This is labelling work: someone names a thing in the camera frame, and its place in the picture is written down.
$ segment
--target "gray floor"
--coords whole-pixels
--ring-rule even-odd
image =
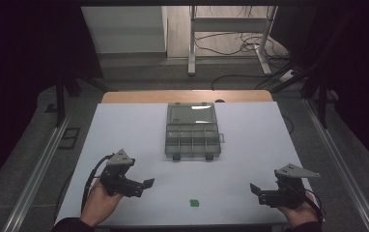
[[[102,63],[108,64],[103,68],[105,79],[99,81],[120,91],[211,89],[211,82],[224,74],[261,74],[254,59],[238,60],[237,63],[234,60],[199,60],[193,77],[186,74],[185,60],[163,60],[161,63],[157,59],[153,62],[150,60],[138,60],[130,62],[134,65],[118,67],[111,65],[114,62],[111,59],[104,59]],[[262,80],[262,77],[230,77],[219,80],[214,88],[254,89]],[[79,83],[82,87],[81,96],[67,98],[67,109],[73,108],[68,128],[80,128],[78,139],[73,149],[58,149],[55,152],[20,231],[50,231],[53,226],[55,213],[67,190],[67,179],[76,166],[96,106],[103,96],[95,87],[83,81]],[[299,96],[301,85],[297,83],[272,96],[281,112],[294,124],[291,137],[303,166],[322,175],[321,179],[311,180],[310,184],[322,198],[326,210],[324,231],[367,231],[325,144],[305,110]],[[40,94],[34,118],[0,171],[0,231],[54,130],[56,115],[45,113],[50,103],[55,103],[53,88]],[[327,108],[327,124],[329,133],[369,202],[369,153],[341,121],[333,104]],[[291,126],[286,121],[286,127],[291,129]],[[60,144],[69,145],[66,140]]]

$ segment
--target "table leg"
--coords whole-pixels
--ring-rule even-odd
[[[195,75],[196,74],[196,50],[194,47],[194,24],[196,20],[196,7],[190,7],[190,45],[188,48],[188,75]]]
[[[57,76],[56,80],[56,97],[57,97],[57,123],[58,128],[65,119],[65,100],[64,100],[64,82],[62,73]]]
[[[271,7],[270,15],[267,15],[266,27],[265,27],[265,30],[263,31],[263,36],[260,41],[260,45],[256,47],[257,58],[260,61],[260,65],[262,66],[264,75],[271,75],[271,69],[269,66],[269,62],[267,61],[266,56],[264,54],[264,49],[266,47],[266,41],[267,41],[267,38],[269,37],[269,33],[270,33],[271,26],[272,26],[272,21],[274,20],[276,9],[277,7],[275,6]]]

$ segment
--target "white table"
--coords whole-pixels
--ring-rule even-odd
[[[277,103],[216,103],[215,111],[225,138],[220,158],[173,162],[164,154],[167,103],[99,104],[57,220],[79,217],[91,170],[101,158],[124,148],[136,159],[127,178],[155,178],[155,183],[140,198],[123,198],[101,225],[285,223],[276,209],[259,205],[249,187],[277,189],[274,169],[288,163],[301,166]],[[200,206],[190,207],[190,199]]]

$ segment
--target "green square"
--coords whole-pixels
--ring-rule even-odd
[[[199,201],[196,199],[190,199],[190,206],[191,207],[199,207]]]

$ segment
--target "cable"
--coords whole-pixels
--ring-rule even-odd
[[[241,52],[241,51],[242,51],[242,48],[241,48],[241,49],[239,49],[238,51],[234,51],[234,52],[231,52],[231,53],[222,53],[222,52],[220,52],[220,51],[216,51],[216,50],[213,50],[213,49],[210,49],[210,48],[206,48],[206,47],[203,47],[203,46],[199,46],[199,44],[197,44],[197,42],[196,42],[196,41],[194,41],[194,44],[195,44],[197,47],[199,47],[200,49],[202,49],[202,50],[208,50],[208,51],[211,51],[211,52],[214,52],[214,53],[220,54],[220,55],[234,55],[234,54],[237,54],[237,53],[239,53],[239,52]]]
[[[281,114],[281,116],[285,119],[285,120],[287,120],[289,123],[290,123],[290,125],[291,125],[291,128],[288,130],[288,134],[292,134],[293,133],[293,131],[294,131],[294,124],[293,124],[293,121],[291,121],[291,119],[289,119],[287,116],[285,116],[284,114]]]
[[[259,43],[256,43],[257,40],[253,41],[252,43],[250,43],[248,40],[253,40],[254,37],[252,36],[252,33],[250,34],[250,37],[247,38],[247,39],[243,39],[243,35],[241,33],[241,36],[240,36],[240,40],[242,41],[242,45],[243,48],[246,48],[247,47],[247,51],[245,52],[248,52],[248,51],[252,51],[252,50],[256,50],[258,48],[258,46],[260,45]]]
[[[278,79],[281,77],[281,76],[278,76],[280,74],[280,72],[283,72],[283,71],[287,71],[288,69],[290,69],[291,67],[293,66],[293,63],[292,62],[289,62],[287,63],[285,66],[283,66],[283,68],[281,68],[280,70],[278,70],[277,72],[275,72],[273,75],[244,75],[244,74],[224,74],[224,75],[221,75],[217,78],[215,78],[212,83],[211,83],[211,89],[214,91],[214,84],[221,78],[224,78],[224,77],[266,77],[266,79],[260,83],[258,83],[255,87],[255,89],[259,89],[259,87],[265,87],[265,86],[271,86],[273,83],[275,83],[276,81],[278,81]],[[272,78],[274,78],[275,76],[278,76],[278,78],[276,78],[275,80],[273,80],[270,84],[267,84],[267,85],[264,85],[262,86],[264,83],[270,81]]]
[[[212,16],[214,16],[214,14],[212,12],[212,6],[209,6],[209,11],[211,12]]]
[[[305,190],[311,192],[315,196],[315,199],[316,199],[318,205],[320,206],[320,209],[323,209],[323,203],[321,202],[321,198],[314,191],[312,191],[310,189],[307,189],[307,188]]]
[[[236,17],[238,17],[242,13],[243,10],[244,10],[244,6],[241,7],[241,11],[239,12],[239,14],[237,14]]]
[[[251,16],[251,10],[253,10],[253,6],[250,6],[250,11],[248,12],[248,16],[247,17],[250,17]]]
[[[271,50],[272,50],[272,53],[274,55],[269,55],[267,53],[267,50],[265,49],[265,52],[266,52],[266,56],[269,57],[269,58],[272,58],[272,59],[290,59],[289,57],[283,57],[283,56],[280,56],[278,55],[276,52],[275,52],[275,48],[274,48],[274,41],[270,40],[270,39],[267,39],[268,42],[271,43]]]
[[[323,221],[324,221],[324,215],[323,215],[323,210],[322,210],[322,204],[320,204],[320,206],[317,206],[314,201],[312,201],[310,198],[308,198],[308,196],[305,195],[305,192],[308,190],[306,188],[303,188],[303,189],[294,189],[292,188],[291,186],[287,185],[286,183],[283,183],[283,182],[280,182],[278,181],[277,184],[280,184],[282,186],[284,186],[285,188],[293,191],[295,194],[297,194],[298,196],[301,196],[301,193],[299,192],[299,190],[304,190],[304,197],[303,197],[303,200],[309,205],[311,206],[311,208],[313,208],[313,210],[315,211],[315,213],[317,214],[317,220],[318,220],[318,223],[320,224],[320,226],[322,226],[323,224]]]
[[[243,74],[225,74],[221,75],[217,78],[215,78],[211,83],[211,89],[214,91],[214,84],[217,82],[217,80],[224,78],[224,77],[247,77],[247,78],[253,78],[253,77],[267,77],[266,75],[243,75]]]
[[[276,68],[276,69],[281,69],[283,68],[282,66],[276,66],[273,64],[273,62],[271,60],[274,60],[274,59],[268,59],[267,61],[269,62],[269,65],[272,66],[273,68]]]
[[[60,193],[59,193],[58,198],[56,200],[55,211],[54,211],[55,212],[54,213],[54,220],[56,220],[56,218],[58,217],[58,214],[59,214],[59,202],[61,201],[63,192],[65,190],[65,186],[70,182],[72,175],[73,175],[73,171],[71,172],[71,174],[68,176],[67,180],[65,180],[65,183],[61,187]]]
[[[199,37],[199,38],[194,37],[194,40],[199,41],[199,40],[206,39],[206,38],[208,38],[208,37],[215,37],[215,36],[222,36],[222,35],[231,35],[231,34],[239,34],[239,33],[238,33],[238,32],[224,32],[224,33],[217,33],[217,34],[211,34],[211,35],[204,36],[204,37]]]
[[[109,160],[113,157],[112,155],[106,156],[104,158],[102,158],[98,164],[95,166],[94,169],[92,169],[91,174],[89,175],[88,180],[86,181],[85,184],[85,189],[83,190],[83,196],[82,196],[82,204],[81,204],[81,212],[85,206],[86,200],[88,199],[88,193],[89,193],[89,189],[91,188],[91,183],[95,178],[95,174],[97,173],[97,169],[100,167],[100,165],[105,161],[105,160]]]
[[[277,82],[279,80],[279,78],[281,78],[281,75],[279,75],[280,73],[283,73],[287,70],[289,70],[291,67],[293,66],[293,62],[289,61],[285,66],[283,66],[281,69],[279,69],[277,72],[275,72],[273,75],[270,76],[269,79],[266,79],[260,83],[258,83],[255,87],[255,89],[260,89],[260,88],[264,88],[264,87],[270,87],[272,84],[274,84],[275,82]]]

